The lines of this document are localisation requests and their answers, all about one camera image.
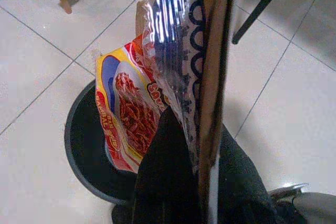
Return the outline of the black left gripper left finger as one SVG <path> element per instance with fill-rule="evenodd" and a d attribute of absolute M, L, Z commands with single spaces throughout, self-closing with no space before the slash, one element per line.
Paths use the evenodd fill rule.
<path fill-rule="evenodd" d="M 132 222 L 202 222 L 184 132 L 171 108 L 162 113 L 139 166 Z"/>

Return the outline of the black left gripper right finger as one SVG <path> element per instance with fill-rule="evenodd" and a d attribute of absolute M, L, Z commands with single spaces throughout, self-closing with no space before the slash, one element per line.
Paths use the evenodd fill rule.
<path fill-rule="evenodd" d="M 277 223 L 257 169 L 225 126 L 219 149 L 218 223 Z"/>

